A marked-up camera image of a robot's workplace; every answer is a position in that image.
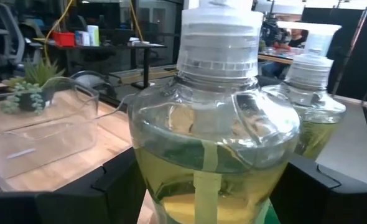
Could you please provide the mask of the white carton box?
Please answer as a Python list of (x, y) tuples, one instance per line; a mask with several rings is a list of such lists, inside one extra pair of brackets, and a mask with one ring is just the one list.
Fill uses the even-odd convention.
[(99, 27), (88, 25), (86, 30), (75, 31), (75, 43), (79, 46), (100, 46)]

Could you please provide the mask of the teal plastic tray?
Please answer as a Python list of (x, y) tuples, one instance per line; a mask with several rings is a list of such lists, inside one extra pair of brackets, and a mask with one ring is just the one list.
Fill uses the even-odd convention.
[(281, 224), (269, 199), (265, 201), (254, 224)]

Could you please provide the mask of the clear plastic bin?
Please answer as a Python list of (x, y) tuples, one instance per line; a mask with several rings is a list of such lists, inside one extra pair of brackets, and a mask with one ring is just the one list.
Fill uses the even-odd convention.
[(51, 79), (41, 114), (12, 111), (0, 84), (0, 189), (54, 190), (131, 147), (127, 116), (68, 78)]

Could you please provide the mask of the small potted succulent plant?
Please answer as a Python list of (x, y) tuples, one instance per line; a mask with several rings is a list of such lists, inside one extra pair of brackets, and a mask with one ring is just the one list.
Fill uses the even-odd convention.
[(14, 76), (2, 81), (11, 94), (1, 102), (1, 111), (6, 114), (16, 114), (18, 111), (42, 114), (53, 97), (52, 86), (63, 74), (64, 69), (60, 69), (56, 61), (26, 61), (23, 77)]

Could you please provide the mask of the black office desk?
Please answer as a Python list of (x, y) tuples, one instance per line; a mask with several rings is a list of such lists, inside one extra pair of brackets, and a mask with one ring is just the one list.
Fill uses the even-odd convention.
[(101, 50), (137, 50), (137, 49), (143, 49), (144, 50), (144, 57), (143, 57), (143, 64), (144, 64), (144, 75), (142, 78), (143, 87), (140, 87), (140, 89), (147, 88), (149, 86), (149, 55), (150, 55), (150, 49), (164, 49), (166, 46), (160, 45), (160, 44), (146, 44), (143, 42), (139, 42), (137, 44), (126, 44), (126, 45), (117, 45), (117, 46), (76, 46), (76, 47), (61, 47), (58, 46), (55, 42), (45, 40), (45, 39), (33, 39), (34, 42), (40, 43), (42, 45), (45, 45), (46, 47), (52, 46), (56, 47), (58, 49), (63, 50), (94, 50), (94, 51), (101, 51)]

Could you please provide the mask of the red storage box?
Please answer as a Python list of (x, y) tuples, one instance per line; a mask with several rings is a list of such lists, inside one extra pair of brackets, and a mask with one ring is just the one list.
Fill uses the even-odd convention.
[(53, 40), (57, 47), (75, 46), (75, 34), (72, 32), (53, 32)]

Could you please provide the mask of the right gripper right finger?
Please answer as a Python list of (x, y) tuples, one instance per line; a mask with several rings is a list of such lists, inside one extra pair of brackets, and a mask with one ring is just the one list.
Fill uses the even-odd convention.
[(297, 154), (270, 199), (281, 224), (367, 224), (367, 183)]

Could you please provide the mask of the grey office chair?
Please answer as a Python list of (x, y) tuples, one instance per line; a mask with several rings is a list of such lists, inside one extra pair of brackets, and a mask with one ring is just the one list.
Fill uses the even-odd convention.
[(23, 77), (25, 40), (12, 9), (0, 2), (0, 57), (1, 65), (14, 76)]

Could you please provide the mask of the clear yellow-green soap bottle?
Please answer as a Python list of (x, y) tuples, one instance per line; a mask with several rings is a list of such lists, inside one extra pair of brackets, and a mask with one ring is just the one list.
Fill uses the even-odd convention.
[(277, 26), (306, 30), (309, 34), (302, 53), (294, 56), (284, 81), (262, 89), (290, 101), (301, 118), (295, 152), (316, 160), (346, 112), (346, 106), (327, 92), (333, 65), (333, 60), (327, 58), (327, 52), (341, 25), (279, 21)]
[(297, 145), (298, 114), (258, 83), (252, 2), (183, 10), (177, 73), (128, 106), (158, 224), (255, 224)]

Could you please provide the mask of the person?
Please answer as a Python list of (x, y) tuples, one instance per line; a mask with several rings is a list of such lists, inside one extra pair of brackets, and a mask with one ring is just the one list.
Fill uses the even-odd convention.
[(305, 43), (307, 41), (308, 33), (309, 32), (307, 30), (291, 29), (290, 31), (291, 37), (288, 46), (295, 48), (304, 48)]

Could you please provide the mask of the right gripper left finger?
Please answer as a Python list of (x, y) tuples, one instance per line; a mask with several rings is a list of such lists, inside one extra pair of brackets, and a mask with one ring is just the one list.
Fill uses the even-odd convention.
[(129, 148), (53, 192), (0, 193), (0, 224), (136, 224), (145, 192)]

